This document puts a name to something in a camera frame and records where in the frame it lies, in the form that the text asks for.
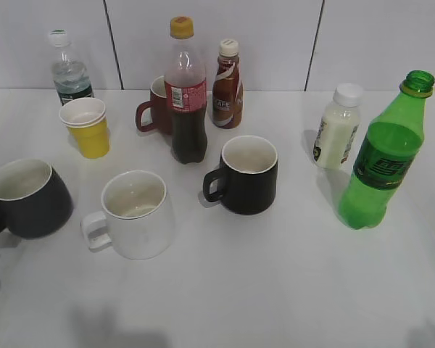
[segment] red label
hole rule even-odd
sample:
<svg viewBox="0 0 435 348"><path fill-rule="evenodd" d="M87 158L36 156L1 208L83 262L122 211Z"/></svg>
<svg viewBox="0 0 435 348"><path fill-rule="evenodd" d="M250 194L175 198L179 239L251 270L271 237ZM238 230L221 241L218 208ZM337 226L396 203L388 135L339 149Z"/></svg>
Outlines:
<svg viewBox="0 0 435 348"><path fill-rule="evenodd" d="M175 87L165 82L167 107L177 112L193 112L206 105L206 80L192 87Z"/></svg>

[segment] yellow bottle cap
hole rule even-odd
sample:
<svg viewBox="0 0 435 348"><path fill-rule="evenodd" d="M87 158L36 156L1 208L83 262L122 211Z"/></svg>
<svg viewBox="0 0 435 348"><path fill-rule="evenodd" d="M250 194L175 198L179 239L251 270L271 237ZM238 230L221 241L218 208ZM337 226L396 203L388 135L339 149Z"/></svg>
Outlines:
<svg viewBox="0 0 435 348"><path fill-rule="evenodd" d="M173 38L191 38L194 35L194 21L190 17L175 17L171 20Z"/></svg>

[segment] bottle cap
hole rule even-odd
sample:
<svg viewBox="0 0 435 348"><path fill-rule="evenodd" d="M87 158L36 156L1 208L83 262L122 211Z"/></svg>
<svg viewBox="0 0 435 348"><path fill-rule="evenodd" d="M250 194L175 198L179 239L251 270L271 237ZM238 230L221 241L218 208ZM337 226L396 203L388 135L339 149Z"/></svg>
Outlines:
<svg viewBox="0 0 435 348"><path fill-rule="evenodd" d="M333 101L344 107L357 107L361 104L363 87L354 83L340 83L333 93Z"/></svg>
<svg viewBox="0 0 435 348"><path fill-rule="evenodd" d="M220 42L219 54L224 57L233 57L239 54L239 43L232 38L225 38Z"/></svg>
<svg viewBox="0 0 435 348"><path fill-rule="evenodd" d="M194 21L190 17L174 17L170 35L173 38L191 38L194 35Z"/></svg>
<svg viewBox="0 0 435 348"><path fill-rule="evenodd" d="M64 30L53 30L49 33L50 44L53 47L66 47L71 44L70 38Z"/></svg>

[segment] mug rim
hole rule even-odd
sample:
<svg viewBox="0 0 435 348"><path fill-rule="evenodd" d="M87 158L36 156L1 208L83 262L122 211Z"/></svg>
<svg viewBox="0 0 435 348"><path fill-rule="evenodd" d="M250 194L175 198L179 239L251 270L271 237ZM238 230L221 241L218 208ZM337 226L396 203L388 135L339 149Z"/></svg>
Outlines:
<svg viewBox="0 0 435 348"><path fill-rule="evenodd" d="M150 210L149 212L146 212L145 214L142 214L142 215L139 215L139 216L133 216L133 217L126 217L126 216L116 215L116 214L114 214L114 213L112 213L112 212L110 212L110 211L108 210L108 208L107 208L107 206L105 205L104 200L103 200L104 195L106 194L107 189L108 189L108 188L113 184L113 182L115 182L115 181L118 180L119 178L123 177L124 175L131 174L131 173L146 173L146 174L150 174L150 175L155 176L156 178L158 178L158 179L161 181L162 186L163 186L163 189L165 190L165 192L164 192L164 194L163 194L163 196L162 196L161 201L159 202L159 204L158 204L158 205L157 205L153 210ZM114 178L112 178L111 180L109 180L109 181L107 182L107 184L104 186L103 190L101 191L100 200L101 200L101 206L103 207L103 210L104 210L107 214L110 214L112 217L117 218L117 219L120 219L120 220L135 220L135 219L144 218L144 217L146 217L146 216L152 214L153 212L156 212L156 211L157 211L157 210L162 206L162 204L164 203L164 201L166 200L166 196L167 196L167 186L166 186L166 182L165 182L165 181L164 181L164 180L163 180L163 179L162 179L158 174L153 173L153 172L149 172L148 170L129 170L129 171L127 171L127 172L124 172L124 173L121 173L121 174L116 175Z"/></svg>
<svg viewBox="0 0 435 348"><path fill-rule="evenodd" d="M30 197L30 196L36 194L36 193L39 192L41 189L43 189L43 188L46 186L47 183L49 183L49 181L50 181L50 179L51 179L51 176L53 175L53 167L52 167L48 162L45 162L45 161L43 161L43 160L41 160L41 159L37 159L37 158L21 158L21 159L16 159L15 161L12 161L12 162L8 162L7 164L2 165L2 166L0 167L0 172L1 172L3 169L5 169L6 167L9 167L9 166L11 166L11 165L16 165L18 162L24 162L24 161L36 161L36 162L40 162L40 163L42 163L42 164L45 164L45 165L50 169L49 177L45 180L44 183L42 183L38 188L36 188L36 189L35 189L34 191L32 191L31 193L26 194L25 196L21 196L21 197L17 197L17 198L11 198L11 199L3 199L3 198L0 198L0 201L1 201L1 202L15 202L15 201L21 201L21 200L23 200L23 199L26 199L26 198L28 198L28 197Z"/></svg>
<svg viewBox="0 0 435 348"><path fill-rule="evenodd" d="M74 104L74 102L77 103L81 103L82 101L85 100L90 100L92 101L96 101L101 102L103 104L103 110L100 112L100 115L98 115L96 118L90 120L90 121L85 121L85 122L79 122L79 123L75 123L75 122L68 122L66 121L62 116L61 113L63 111L63 109L68 105L68 104ZM59 108L59 112L58 112L58 117L59 120L66 125L67 127L71 127L71 128L87 128L90 125L94 125L96 123L99 123L103 117L106 117L106 113L107 113L107 105L104 103L104 101L102 101L101 99L98 98L93 98L93 97L84 97L84 98L77 98L77 99L73 99L72 101L70 101L69 103L66 103L65 105L63 105L62 107Z"/></svg>
<svg viewBox="0 0 435 348"><path fill-rule="evenodd" d="M165 76L164 76L164 75L161 75L161 76L158 76L157 78L155 78L155 79L153 80L152 84L150 85L150 92L152 92L152 93L153 93L155 96L157 96L158 98L166 99L167 96L160 96L160 95L159 95L158 93L156 93L156 92L154 91L154 89L153 89L153 85L154 85L154 83L157 82L160 78L163 80L163 82L165 81Z"/></svg>
<svg viewBox="0 0 435 348"><path fill-rule="evenodd" d="M269 144L269 145L273 148L273 150L274 150L274 152L275 152L275 159L274 159L274 162L273 162L269 167L267 167L266 169L261 170L261 171L259 171L259 172L255 172L255 173L245 173L245 172L242 172L241 170L238 170L238 169L235 168L234 166L230 165L230 163L227 161L227 159L226 159L225 156L224 156L224 150L225 150L225 148L229 145L230 142L235 141L235 140L238 139L238 138L257 138L257 139L259 139L259 140L263 140L265 143ZM232 139L228 140L228 141L224 144L223 149L222 149L221 152L220 152L220 156L221 156L221 158L223 159L225 165L227 165L230 169L235 170L237 173L247 174L247 175L257 175L257 174L263 174L263 173L266 173L267 171L269 171L269 170L271 170L272 168L274 168L274 166L277 164L277 161L278 161L278 152L277 152L276 147L275 147L275 146L274 146L274 145L273 145L269 140L267 140L266 138L263 138L262 136L253 136L253 135L235 136L235 137L233 137Z"/></svg>

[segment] brown mug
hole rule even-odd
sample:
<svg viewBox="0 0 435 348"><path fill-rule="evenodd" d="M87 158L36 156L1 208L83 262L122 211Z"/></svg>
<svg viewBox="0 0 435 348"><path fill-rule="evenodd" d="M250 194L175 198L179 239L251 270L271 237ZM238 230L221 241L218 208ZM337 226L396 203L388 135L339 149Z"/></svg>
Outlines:
<svg viewBox="0 0 435 348"><path fill-rule="evenodd" d="M150 108L152 121L147 125L142 125L142 114L146 109ZM136 112L137 129L141 132L149 132L158 129L161 133L173 134L173 122L171 116L167 112L166 107L166 89L165 78L159 76L150 86L150 100L145 101L137 107Z"/></svg>

